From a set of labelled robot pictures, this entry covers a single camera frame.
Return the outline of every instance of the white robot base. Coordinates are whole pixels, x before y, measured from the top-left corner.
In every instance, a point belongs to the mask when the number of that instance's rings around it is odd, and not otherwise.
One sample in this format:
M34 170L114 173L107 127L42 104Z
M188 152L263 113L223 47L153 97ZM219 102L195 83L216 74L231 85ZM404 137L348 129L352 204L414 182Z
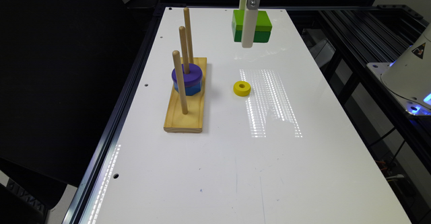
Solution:
M391 63L367 63L367 67L372 71L374 76L382 83L381 75L388 70ZM414 102L413 100L408 100L394 94L391 90L388 91L393 95L395 99L404 107L405 111L414 116L431 116L431 109Z

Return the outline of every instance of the cable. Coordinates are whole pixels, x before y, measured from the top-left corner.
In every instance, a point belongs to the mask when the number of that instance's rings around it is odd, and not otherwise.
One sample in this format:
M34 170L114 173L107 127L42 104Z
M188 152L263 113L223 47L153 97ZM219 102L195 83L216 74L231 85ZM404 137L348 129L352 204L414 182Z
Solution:
M428 215L428 214L430 214L430 212L431 212L431 209L427 212L427 213L425 213L425 215L418 221L418 223L421 223L424 219L425 219L425 217Z
M395 130L395 127L392 128L389 132L387 132L386 134L384 134L381 138L375 140L373 143L369 144L368 146L366 146L367 148L370 148L372 146L374 146L375 144L377 144L378 142L380 142L381 140L383 140L385 137L389 136L389 134L391 134L393 131Z
M397 155L400 152L401 148L403 148L404 144L405 144L405 140L403 141L403 143L401 144L401 146L399 146L397 152L394 154L394 156L392 157L391 161L389 162L387 171L391 168L392 163L395 161L395 158L397 158Z
M414 196L412 196L412 197L413 197L413 202L411 203L409 209L411 209L413 207L413 205L415 204L415 201L416 201L416 198Z
M318 56L319 56L319 54L322 52L322 50L325 48L326 44L328 44L328 42L329 42L329 40L328 40L328 39L326 39L326 43L325 43L325 45L323 45L323 46L322 46L321 50L317 53L317 55L316 55L316 57L314 58L314 60L316 60L316 59L317 59L317 57L318 57Z

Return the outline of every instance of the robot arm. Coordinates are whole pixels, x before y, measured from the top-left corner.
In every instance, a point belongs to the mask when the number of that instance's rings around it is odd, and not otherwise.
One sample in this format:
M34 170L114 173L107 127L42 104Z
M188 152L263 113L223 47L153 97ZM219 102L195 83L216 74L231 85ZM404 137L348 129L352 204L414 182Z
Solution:
M253 46L260 2L261 0L240 0L240 9L244 10L244 25L241 38L243 48Z

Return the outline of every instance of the wooden peg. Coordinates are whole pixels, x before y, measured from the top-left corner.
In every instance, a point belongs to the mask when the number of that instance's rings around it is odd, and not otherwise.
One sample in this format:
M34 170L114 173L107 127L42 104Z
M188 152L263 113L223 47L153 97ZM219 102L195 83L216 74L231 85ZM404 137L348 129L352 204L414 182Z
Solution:
M180 41L181 41L181 53L183 54L183 64L184 64L184 73L189 74L189 57L187 56L187 38L186 38L186 28L184 26L180 26Z
M190 11L189 8L184 8L184 21L186 23L187 35L187 50L189 51L189 63L195 63L193 58L193 44L191 42L191 26L190 26Z
M175 50L172 53L175 65L176 84L178 85L178 93L180 94L181 109L183 114L189 113L187 110L186 89L184 86L183 67L181 67L180 52Z

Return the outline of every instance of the white table surface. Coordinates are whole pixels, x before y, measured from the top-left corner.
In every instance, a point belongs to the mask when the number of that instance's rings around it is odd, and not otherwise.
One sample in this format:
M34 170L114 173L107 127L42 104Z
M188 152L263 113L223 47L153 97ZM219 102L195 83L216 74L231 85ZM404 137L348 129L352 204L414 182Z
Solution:
M286 11L267 13L269 42L243 49L231 9L191 8L207 82L203 132L182 134L163 124L183 10L164 12L82 223L410 223ZM232 91L241 79L248 97Z

